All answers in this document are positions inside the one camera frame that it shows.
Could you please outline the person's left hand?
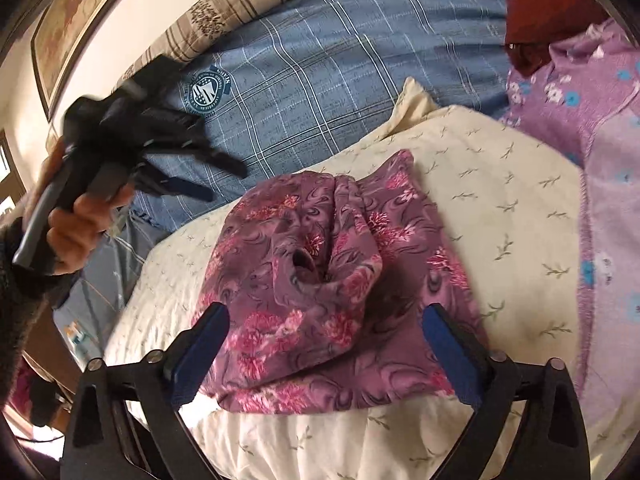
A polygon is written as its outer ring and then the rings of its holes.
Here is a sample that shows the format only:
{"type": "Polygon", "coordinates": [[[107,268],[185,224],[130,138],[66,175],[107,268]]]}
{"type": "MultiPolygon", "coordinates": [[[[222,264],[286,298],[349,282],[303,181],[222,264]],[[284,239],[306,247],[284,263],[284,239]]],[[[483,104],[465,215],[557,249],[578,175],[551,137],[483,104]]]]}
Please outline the person's left hand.
{"type": "MultiPolygon", "coordinates": [[[[38,181],[24,199],[23,230],[32,216],[40,195],[62,165],[64,143],[58,139],[44,159],[38,181]]],[[[72,274],[79,271],[98,247],[102,234],[115,222],[115,211],[128,206],[134,197],[134,187],[125,184],[110,200],[84,194],[75,200],[73,210],[52,210],[48,217],[47,242],[55,255],[50,275],[72,274]]]]}

